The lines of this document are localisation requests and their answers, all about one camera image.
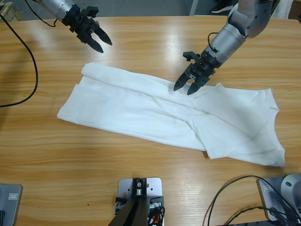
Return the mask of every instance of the shoe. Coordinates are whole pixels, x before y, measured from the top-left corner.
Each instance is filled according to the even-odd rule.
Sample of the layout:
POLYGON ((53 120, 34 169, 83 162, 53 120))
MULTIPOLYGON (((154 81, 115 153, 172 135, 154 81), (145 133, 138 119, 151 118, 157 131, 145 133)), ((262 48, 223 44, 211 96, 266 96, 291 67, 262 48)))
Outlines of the shoe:
POLYGON ((212 13, 221 13, 224 11, 230 11, 233 8, 232 2, 230 3, 224 3, 224 1, 221 1, 218 3, 214 8, 210 10, 212 13))

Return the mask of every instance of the folded shirt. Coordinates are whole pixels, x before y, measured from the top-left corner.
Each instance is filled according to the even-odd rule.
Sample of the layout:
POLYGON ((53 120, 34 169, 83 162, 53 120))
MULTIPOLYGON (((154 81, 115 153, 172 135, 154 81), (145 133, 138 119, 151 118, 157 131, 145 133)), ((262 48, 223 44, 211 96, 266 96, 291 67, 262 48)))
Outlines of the folded shirt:
POLYGON ((59 119, 261 165, 285 165, 275 133, 279 109, 270 89, 217 84, 187 95, 174 83, 98 63, 85 65, 59 119))

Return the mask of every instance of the cable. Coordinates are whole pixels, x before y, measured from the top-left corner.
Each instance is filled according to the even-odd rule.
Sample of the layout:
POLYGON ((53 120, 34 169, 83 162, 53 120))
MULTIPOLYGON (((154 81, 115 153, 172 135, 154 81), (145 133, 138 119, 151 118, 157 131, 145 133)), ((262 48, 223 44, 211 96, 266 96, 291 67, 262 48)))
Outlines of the cable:
MULTIPOLYGON (((245 209, 245 210, 240 211, 238 214, 236 214, 234 217, 232 217, 231 220, 229 220, 225 225, 229 225, 229 224, 230 224, 235 218, 237 218, 240 214, 245 213, 245 212, 250 211, 250 210, 254 210, 254 209, 268 210, 268 211, 270 211, 270 212, 271 212, 271 210, 272 210, 272 208, 269 209, 269 208, 265 208, 265 207, 263 207, 263 206, 251 207, 251 208, 248 208, 248 209, 245 209)), ((281 212, 279 212, 279 211, 277 211, 277 212, 280 213, 280 214, 282 214, 282 215, 285 215, 285 216, 291 216, 291 215, 287 215, 287 214, 285 214, 285 213, 281 213, 281 212)))
POLYGON ((228 186, 232 185, 233 183, 235 183, 236 181, 239 181, 239 180, 242 180, 244 178, 258 178, 258 179, 261 179, 263 180, 265 183, 267 183, 271 188, 274 189, 274 191, 281 197, 281 199, 294 211, 294 213, 296 214, 296 218, 298 218, 298 220, 301 221, 301 217, 299 216, 299 214, 297 213, 297 211, 292 207, 292 205, 274 188, 274 186, 272 186, 270 184, 270 182, 268 182, 267 180, 259 177, 259 176, 255 176, 255 175, 247 175, 247 176, 243 176, 243 177, 240 177, 240 178, 237 178, 229 183, 227 183, 226 185, 224 185, 218 192, 217 194, 215 195, 215 197, 213 198, 213 201, 211 203, 211 208, 210 208, 210 212, 209 212, 209 215, 208 215, 208 222, 207 222, 207 226, 210 225, 210 218, 211 218, 211 214, 212 214, 212 211, 213 211, 213 207, 214 207, 214 204, 216 202, 216 199, 217 197, 220 195, 220 193, 228 186))
POLYGON ((9 25, 9 23, 6 21, 6 19, 1 14, 0 14, 0 17, 6 23, 6 25, 10 28, 10 30, 15 34, 15 36, 20 40, 20 42, 25 46, 27 51, 29 52, 30 56, 32 57, 34 70, 35 70, 35 73, 36 73, 36 83, 35 83, 34 89, 33 89, 32 93, 27 98, 25 98, 24 100, 21 100, 19 102, 13 103, 13 104, 0 105, 0 107, 10 107, 10 106, 19 105, 21 103, 24 103, 25 101, 29 100, 34 95, 34 93, 37 91, 37 88, 38 88, 39 74, 38 74, 38 68, 37 68, 36 60, 34 59, 32 51, 29 49, 29 47, 25 44, 25 42, 21 39, 21 37, 15 32, 15 30, 9 25))
POLYGON ((165 208, 164 208, 164 206, 161 206, 159 208, 155 208, 152 211, 152 214, 149 217, 147 225, 148 226, 154 226, 154 225, 156 225, 156 226, 162 226, 163 225, 164 215, 165 215, 165 208))
POLYGON ((211 32, 210 34, 208 34, 208 37, 207 37, 207 39, 208 39, 208 45, 209 45, 210 49, 211 49, 214 53, 217 53, 218 50, 217 50, 216 48, 213 48, 213 47, 211 46, 211 44, 210 44, 210 35, 212 35, 212 34, 218 34, 218 32, 211 32))
POLYGON ((3 219, 5 217, 5 212, 4 210, 0 210, 0 226, 3 225, 3 219))
POLYGON ((55 20, 55 22, 53 23, 53 25, 51 25, 51 24, 48 24, 46 21, 44 21, 32 8, 31 8, 31 6, 29 5, 29 3, 28 3, 28 1, 27 0, 24 0, 25 2, 26 2, 26 4, 28 5, 28 7, 29 7, 29 9, 32 11, 32 13, 35 15, 35 16, 37 16, 37 18, 39 18, 40 19, 40 21, 42 21, 43 23, 45 23, 45 24, 47 24, 49 27, 56 27, 56 22, 57 22, 57 19, 55 20))

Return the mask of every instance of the wood grain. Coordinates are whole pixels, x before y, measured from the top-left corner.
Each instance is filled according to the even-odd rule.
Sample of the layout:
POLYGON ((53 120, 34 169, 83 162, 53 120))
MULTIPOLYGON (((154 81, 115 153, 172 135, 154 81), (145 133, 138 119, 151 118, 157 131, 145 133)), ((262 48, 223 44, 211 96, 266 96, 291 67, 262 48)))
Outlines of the wood grain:
MULTIPOLYGON (((24 186, 17 226, 108 225, 113 218, 118 181, 160 177, 166 225, 202 225, 214 195, 242 175, 261 177, 301 173, 301 27, 297 21, 271 19, 266 30, 248 40, 209 85, 238 89, 271 88, 280 108, 276 131, 286 149, 286 167, 264 167, 228 158, 78 126, 56 114, 80 81, 85 63, 100 62, 136 73, 176 81, 188 66, 184 51, 202 51, 207 35, 226 17, 99 18, 113 46, 104 54, 79 42, 58 23, 11 25, 37 60, 40 83, 28 102, 0 109, 1 183, 24 186)), ((34 85, 32 60, 22 44, 0 24, 0 104, 27 96, 34 85)), ((261 205, 256 181, 245 179, 221 194, 212 225, 223 224, 241 209, 261 205)), ((236 222, 264 220, 253 210, 236 222)))

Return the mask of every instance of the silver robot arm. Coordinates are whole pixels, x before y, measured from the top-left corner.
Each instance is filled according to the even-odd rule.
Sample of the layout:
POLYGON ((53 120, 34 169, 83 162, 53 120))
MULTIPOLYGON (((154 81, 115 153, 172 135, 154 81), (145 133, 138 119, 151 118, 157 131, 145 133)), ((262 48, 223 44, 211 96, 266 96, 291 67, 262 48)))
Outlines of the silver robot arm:
POLYGON ((71 32, 75 32, 83 43, 87 43, 97 52, 103 53, 103 49, 97 41, 92 39, 92 33, 98 35, 103 42, 112 45, 109 36, 99 27, 99 23, 92 19, 98 13, 97 7, 88 6, 85 10, 80 10, 72 0, 33 1, 47 9, 64 25, 70 26, 71 32))
POLYGON ((183 56, 190 61, 185 72, 174 85, 174 91, 182 88, 189 79, 194 83, 188 90, 188 95, 197 92, 209 81, 230 56, 245 42, 246 38, 253 38, 260 34, 269 22, 272 9, 272 0, 239 0, 230 11, 226 25, 208 44, 201 54, 185 52, 183 56))

